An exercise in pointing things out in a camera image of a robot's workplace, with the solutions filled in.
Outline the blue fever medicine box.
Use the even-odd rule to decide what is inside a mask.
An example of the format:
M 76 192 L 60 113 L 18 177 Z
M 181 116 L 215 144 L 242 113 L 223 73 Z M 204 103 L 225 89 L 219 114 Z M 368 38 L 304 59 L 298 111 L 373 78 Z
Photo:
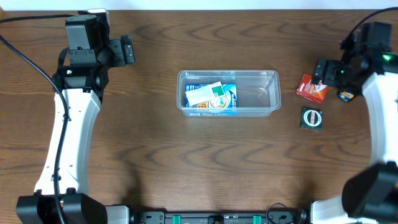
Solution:
M 237 105 L 236 84 L 216 82 L 185 85 L 186 108 L 204 108 L 219 113 L 222 109 L 236 108 Z

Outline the red medicine box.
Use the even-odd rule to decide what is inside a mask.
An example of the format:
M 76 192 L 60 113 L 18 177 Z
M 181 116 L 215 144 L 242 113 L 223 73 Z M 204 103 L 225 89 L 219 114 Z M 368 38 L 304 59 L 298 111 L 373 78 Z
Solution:
M 313 84 L 312 76 L 304 73 L 295 94 L 320 104 L 324 101 L 327 90 L 327 85 L 322 82 L 317 85 Z

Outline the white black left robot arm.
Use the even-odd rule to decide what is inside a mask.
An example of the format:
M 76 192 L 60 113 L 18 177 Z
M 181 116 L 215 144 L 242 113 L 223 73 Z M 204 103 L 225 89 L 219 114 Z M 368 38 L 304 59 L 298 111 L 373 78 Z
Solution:
M 68 47 L 58 56 L 55 121 L 45 166 L 34 193 L 18 198 L 22 223 L 129 223 L 125 205 L 103 205 L 88 195 L 88 159 L 108 70 L 135 62 L 129 35 L 110 39 L 105 9 L 65 21 Z

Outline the dark bottle white cap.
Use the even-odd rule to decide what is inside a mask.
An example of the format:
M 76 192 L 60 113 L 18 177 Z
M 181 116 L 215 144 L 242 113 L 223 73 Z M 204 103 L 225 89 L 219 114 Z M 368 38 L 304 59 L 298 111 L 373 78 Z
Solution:
M 338 98 L 344 102 L 352 101 L 356 96 L 348 91 L 339 91 L 337 94 Z

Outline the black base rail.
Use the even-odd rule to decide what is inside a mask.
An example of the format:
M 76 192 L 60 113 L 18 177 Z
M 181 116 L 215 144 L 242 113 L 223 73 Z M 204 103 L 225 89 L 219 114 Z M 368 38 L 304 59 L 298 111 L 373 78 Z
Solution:
M 131 212 L 130 224 L 308 224 L 307 210 L 272 208 L 261 212 Z

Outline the white green Panadol box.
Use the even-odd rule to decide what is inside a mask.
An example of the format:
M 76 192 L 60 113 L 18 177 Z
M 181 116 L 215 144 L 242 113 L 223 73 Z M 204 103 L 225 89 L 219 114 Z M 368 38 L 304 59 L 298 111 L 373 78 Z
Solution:
M 185 85 L 185 97 L 189 106 L 197 105 L 225 96 L 221 82 L 207 85 Z

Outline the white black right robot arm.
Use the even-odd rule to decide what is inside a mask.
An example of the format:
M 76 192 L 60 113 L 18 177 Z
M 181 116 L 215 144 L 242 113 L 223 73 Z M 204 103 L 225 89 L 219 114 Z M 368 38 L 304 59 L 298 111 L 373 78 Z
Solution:
M 369 22 L 341 44 L 341 60 L 317 61 L 312 83 L 336 87 L 350 102 L 363 96 L 369 114 L 369 167 L 350 178 L 342 194 L 311 204 L 310 223 L 397 222 L 397 54 L 392 26 Z

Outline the clear plastic container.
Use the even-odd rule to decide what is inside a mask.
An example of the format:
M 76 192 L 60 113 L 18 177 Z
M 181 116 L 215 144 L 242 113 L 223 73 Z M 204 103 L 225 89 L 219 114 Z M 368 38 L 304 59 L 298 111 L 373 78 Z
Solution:
M 220 82 L 224 96 L 192 105 L 186 92 Z M 182 70 L 177 78 L 177 107 L 187 117 L 266 117 L 282 105 L 274 70 Z

